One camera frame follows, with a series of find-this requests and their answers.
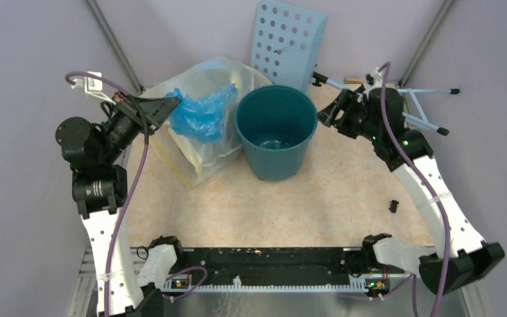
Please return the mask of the blue plastic trash bag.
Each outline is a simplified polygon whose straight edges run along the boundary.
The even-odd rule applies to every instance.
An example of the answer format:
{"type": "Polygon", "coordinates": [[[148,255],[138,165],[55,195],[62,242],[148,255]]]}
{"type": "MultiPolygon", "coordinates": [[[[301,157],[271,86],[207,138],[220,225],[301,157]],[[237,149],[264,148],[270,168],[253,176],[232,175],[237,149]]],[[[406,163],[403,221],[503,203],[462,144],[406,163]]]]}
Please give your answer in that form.
{"type": "Polygon", "coordinates": [[[222,139],[227,108],[238,95],[236,85],[225,85],[219,90],[193,98],[178,88],[165,97],[176,97],[180,103],[168,117],[171,129],[178,135],[195,139],[200,143],[214,143],[222,139]]]}

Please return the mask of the teal plastic trash bin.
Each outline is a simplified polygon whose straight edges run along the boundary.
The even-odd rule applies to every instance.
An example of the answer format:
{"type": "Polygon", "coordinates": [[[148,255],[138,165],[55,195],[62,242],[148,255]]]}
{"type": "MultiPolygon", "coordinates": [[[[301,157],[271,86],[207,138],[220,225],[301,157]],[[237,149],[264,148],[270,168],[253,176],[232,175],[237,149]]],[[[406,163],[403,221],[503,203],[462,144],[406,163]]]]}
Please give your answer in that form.
{"type": "Polygon", "coordinates": [[[310,97],[290,86],[267,85],[241,98],[236,130],[258,179],[280,182],[297,174],[318,126],[316,113],[310,97]]]}

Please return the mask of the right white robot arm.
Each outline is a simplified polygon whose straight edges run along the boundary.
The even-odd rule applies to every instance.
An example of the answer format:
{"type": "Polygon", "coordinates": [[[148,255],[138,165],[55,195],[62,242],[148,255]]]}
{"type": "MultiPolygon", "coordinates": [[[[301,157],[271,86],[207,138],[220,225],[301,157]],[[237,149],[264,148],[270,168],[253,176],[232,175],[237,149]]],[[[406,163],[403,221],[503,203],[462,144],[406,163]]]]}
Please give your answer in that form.
{"type": "Polygon", "coordinates": [[[360,262],[369,272],[385,265],[418,275],[434,294],[447,294],[484,278],[505,256],[471,225],[445,184],[424,135],[410,129],[405,101],[394,88],[343,89],[317,114],[340,134],[369,140],[374,152],[410,195],[433,245],[404,242],[390,234],[366,236],[360,262]]]}

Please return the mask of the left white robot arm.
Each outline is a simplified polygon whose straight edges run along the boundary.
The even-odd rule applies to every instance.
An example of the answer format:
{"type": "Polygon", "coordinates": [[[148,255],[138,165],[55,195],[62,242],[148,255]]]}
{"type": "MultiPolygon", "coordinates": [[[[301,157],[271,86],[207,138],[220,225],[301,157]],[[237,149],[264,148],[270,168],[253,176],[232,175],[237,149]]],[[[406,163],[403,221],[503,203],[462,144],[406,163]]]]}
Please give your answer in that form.
{"type": "Polygon", "coordinates": [[[55,140],[73,173],[72,196],[91,241],[98,287],[98,316],[162,316],[168,273],[185,265],[175,236],[154,240],[138,279],[125,214],[135,191],[118,158],[138,135],[152,136],[176,109],[177,97],[139,98],[118,92],[104,123],[82,117],[61,122],[55,140]]]}

